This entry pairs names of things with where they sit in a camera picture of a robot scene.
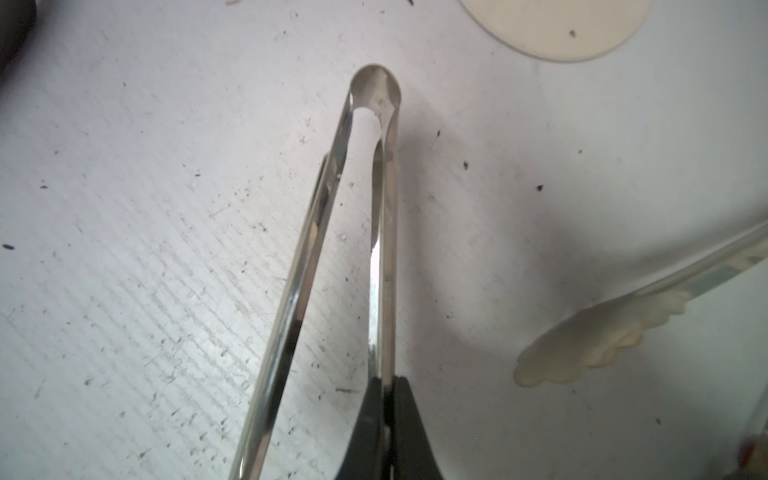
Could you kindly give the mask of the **cream utensil rack stand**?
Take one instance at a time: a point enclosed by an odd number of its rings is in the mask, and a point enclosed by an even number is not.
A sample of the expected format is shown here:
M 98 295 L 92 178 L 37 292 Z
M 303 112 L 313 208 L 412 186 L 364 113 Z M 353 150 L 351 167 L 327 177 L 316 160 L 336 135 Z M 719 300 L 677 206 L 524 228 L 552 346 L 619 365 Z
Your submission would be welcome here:
M 599 58 L 643 25 L 651 0 L 463 0 L 485 31 L 534 58 L 582 62 Z

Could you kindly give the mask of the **red tipped steel tongs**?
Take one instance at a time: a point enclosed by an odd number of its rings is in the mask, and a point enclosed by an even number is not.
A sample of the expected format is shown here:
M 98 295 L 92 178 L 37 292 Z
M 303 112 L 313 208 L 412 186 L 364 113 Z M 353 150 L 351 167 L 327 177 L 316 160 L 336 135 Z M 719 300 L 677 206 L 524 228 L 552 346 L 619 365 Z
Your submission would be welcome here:
M 750 417 L 747 435 L 737 451 L 736 467 L 724 479 L 767 480 L 767 392 Z

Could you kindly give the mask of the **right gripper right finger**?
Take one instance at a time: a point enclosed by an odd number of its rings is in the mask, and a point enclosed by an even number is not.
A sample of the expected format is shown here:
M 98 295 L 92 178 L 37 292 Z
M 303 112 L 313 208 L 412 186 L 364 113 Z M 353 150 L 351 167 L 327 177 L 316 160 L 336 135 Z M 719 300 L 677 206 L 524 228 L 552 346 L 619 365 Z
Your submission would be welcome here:
M 392 388 L 391 427 L 394 479 L 443 480 L 410 383 L 401 376 Z

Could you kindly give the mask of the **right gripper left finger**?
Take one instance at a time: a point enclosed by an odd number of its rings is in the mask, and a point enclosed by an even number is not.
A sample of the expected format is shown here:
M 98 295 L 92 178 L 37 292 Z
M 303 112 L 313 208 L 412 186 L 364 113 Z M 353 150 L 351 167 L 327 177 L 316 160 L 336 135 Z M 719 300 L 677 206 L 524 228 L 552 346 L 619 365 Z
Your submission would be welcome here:
M 384 401 L 379 378 L 368 384 L 336 480 L 380 480 L 384 465 Z

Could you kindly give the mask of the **white tipped tongs right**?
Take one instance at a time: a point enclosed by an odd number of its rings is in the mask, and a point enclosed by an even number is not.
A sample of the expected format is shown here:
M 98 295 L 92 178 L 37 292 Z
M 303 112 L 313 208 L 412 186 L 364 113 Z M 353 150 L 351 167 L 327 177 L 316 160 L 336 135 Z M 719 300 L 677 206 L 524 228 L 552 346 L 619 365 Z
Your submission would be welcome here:
M 738 238 L 691 265 L 632 293 L 579 311 L 546 331 L 517 358 L 521 387 L 568 384 L 586 369 L 610 365 L 621 349 L 640 344 L 686 305 L 767 258 L 767 226 Z

